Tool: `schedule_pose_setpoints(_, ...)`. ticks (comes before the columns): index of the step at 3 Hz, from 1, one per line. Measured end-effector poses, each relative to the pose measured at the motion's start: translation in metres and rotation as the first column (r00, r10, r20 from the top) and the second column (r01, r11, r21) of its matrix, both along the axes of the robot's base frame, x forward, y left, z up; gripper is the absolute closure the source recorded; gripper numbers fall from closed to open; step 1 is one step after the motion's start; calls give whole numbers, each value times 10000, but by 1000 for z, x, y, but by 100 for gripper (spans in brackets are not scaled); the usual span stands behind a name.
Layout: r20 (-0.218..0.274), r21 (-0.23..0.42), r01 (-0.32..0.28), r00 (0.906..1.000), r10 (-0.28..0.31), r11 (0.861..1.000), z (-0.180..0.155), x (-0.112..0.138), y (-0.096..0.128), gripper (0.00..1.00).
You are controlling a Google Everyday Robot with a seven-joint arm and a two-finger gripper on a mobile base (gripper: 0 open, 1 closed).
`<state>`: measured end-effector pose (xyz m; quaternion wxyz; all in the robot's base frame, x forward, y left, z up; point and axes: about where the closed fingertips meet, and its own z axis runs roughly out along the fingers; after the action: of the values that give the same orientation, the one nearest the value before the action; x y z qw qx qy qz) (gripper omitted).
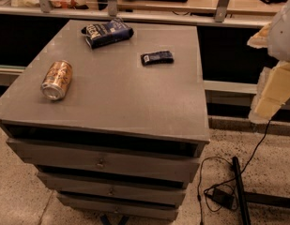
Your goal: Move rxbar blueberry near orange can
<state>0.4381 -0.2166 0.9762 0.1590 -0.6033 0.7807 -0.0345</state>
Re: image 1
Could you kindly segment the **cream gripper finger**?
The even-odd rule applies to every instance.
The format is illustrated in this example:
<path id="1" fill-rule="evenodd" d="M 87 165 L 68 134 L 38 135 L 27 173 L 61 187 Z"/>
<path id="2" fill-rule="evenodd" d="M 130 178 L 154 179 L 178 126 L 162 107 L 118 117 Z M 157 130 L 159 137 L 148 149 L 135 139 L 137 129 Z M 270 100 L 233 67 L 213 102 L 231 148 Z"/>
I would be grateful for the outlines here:
<path id="1" fill-rule="evenodd" d="M 290 62 L 279 61 L 273 67 L 264 67 L 258 80 L 257 94 L 254 96 L 249 120 L 264 124 L 290 98 Z"/>
<path id="2" fill-rule="evenodd" d="M 249 38 L 249 40 L 247 41 L 247 45 L 255 49 L 266 48 L 270 26 L 271 23 L 268 23 L 265 26 L 263 26 L 257 33 L 255 33 L 252 37 Z"/>

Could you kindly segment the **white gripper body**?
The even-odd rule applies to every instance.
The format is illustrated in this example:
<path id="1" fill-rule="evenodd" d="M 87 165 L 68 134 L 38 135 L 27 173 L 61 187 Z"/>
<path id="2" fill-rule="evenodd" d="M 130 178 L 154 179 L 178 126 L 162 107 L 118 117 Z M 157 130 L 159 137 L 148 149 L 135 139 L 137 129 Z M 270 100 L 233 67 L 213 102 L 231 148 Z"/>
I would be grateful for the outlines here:
<path id="1" fill-rule="evenodd" d="M 267 37 L 270 56 L 290 62 L 290 0 L 274 16 Z"/>

